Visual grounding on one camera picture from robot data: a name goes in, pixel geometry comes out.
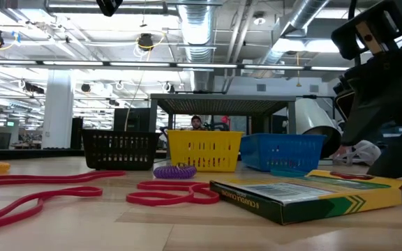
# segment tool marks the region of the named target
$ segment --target ceiling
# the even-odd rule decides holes
[[[79,0],[51,0],[52,4],[72,3],[95,3],[95,1]],[[271,31],[277,17],[291,11],[295,1],[259,1],[255,11],[264,14],[265,23],[256,25],[251,22],[245,37],[245,45],[239,53],[239,61],[244,59],[256,60],[264,56],[271,46]],[[319,13],[317,19],[308,28],[307,38],[302,41],[329,40],[331,31],[345,22],[347,17],[349,0],[334,0]],[[359,0],[359,10],[372,6],[377,1]],[[235,17],[239,8],[239,0],[223,1],[223,5],[215,10],[214,62],[224,63],[228,52],[228,45],[232,37]],[[36,9],[22,12],[23,22],[16,22],[13,13],[0,11],[0,30],[3,31],[5,47],[12,40],[14,45],[6,50],[0,50],[0,59],[35,59],[35,60],[81,60],[81,61],[145,61],[144,56],[135,53],[136,39],[141,33],[150,33],[154,43],[160,43],[146,55],[148,61],[185,62],[186,53],[180,45],[184,44],[181,34],[180,20],[172,15],[114,15],[105,17],[102,14],[88,13],[46,13]],[[45,26],[27,24],[45,24]],[[16,42],[14,33],[19,34]],[[297,54],[285,54],[282,61],[288,65],[307,66],[343,66],[349,67],[352,62],[344,60],[336,52],[329,51],[329,46],[322,46],[312,52],[298,52]],[[369,58],[369,54],[363,56],[363,60]],[[23,126],[41,126],[43,119],[45,98],[37,95],[37,99],[26,98],[31,93],[23,91],[24,82],[35,84],[47,91],[48,69],[44,68],[8,68],[0,66],[0,96],[13,96],[0,99],[0,117],[29,117],[26,110],[28,107],[38,109],[36,117],[25,121]],[[112,85],[112,97],[133,98],[137,89],[136,98],[133,102],[123,102],[121,106],[146,107],[150,93],[166,93],[168,84],[173,85],[178,91],[191,91],[190,73],[187,71],[139,71],[139,70],[74,70],[76,79],[76,102],[74,115],[85,116],[87,126],[101,126],[99,121],[112,119],[113,106],[106,100],[90,100],[97,98],[99,93],[83,93],[82,84],[98,85],[103,89]],[[297,76],[297,72],[285,72],[283,77]],[[302,72],[301,77],[321,77],[324,82],[336,77],[336,73],[327,72]],[[104,122],[102,128],[109,128],[109,123]]]

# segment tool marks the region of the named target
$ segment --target red rubber band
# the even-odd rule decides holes
[[[126,201],[145,206],[168,206],[179,203],[214,204],[220,200],[218,193],[205,190],[208,183],[185,182],[185,181],[143,181],[137,185],[143,190],[174,190],[188,191],[188,195],[174,195],[164,192],[133,192],[126,196]],[[197,198],[195,192],[207,195],[209,198]]]
[[[125,172],[90,172],[87,174],[78,174],[72,176],[31,176],[31,175],[5,175],[0,176],[0,185],[12,185],[12,184],[39,184],[39,183],[79,183],[92,181],[96,178],[105,178],[113,176],[123,176]],[[21,197],[14,201],[12,204],[6,206],[0,210],[0,227],[18,222],[29,218],[37,213],[40,213],[43,209],[43,204],[46,200],[61,195],[78,196],[78,197],[97,197],[103,193],[102,189],[91,186],[83,186],[78,188],[66,188],[63,190],[53,190],[47,192],[37,192],[32,195]],[[18,206],[37,199],[37,204],[25,211],[16,213],[13,215],[5,216],[13,211]]]

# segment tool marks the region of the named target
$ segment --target green and yellow box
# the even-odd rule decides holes
[[[221,199],[282,225],[401,205],[402,181],[314,170],[305,177],[211,181]]]

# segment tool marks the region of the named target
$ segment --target table surface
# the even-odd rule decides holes
[[[91,171],[84,158],[10,161],[11,174],[71,175]],[[366,167],[320,167],[361,174]],[[233,174],[199,173],[197,181],[261,174],[239,167]],[[125,202],[151,172],[128,172],[86,185],[104,189],[100,198],[58,197],[39,215],[0,228],[0,250],[402,250],[402,206],[280,226],[224,201],[214,205],[147,207]],[[0,187],[0,208],[33,192],[76,185]],[[31,202],[22,208],[34,205]]]

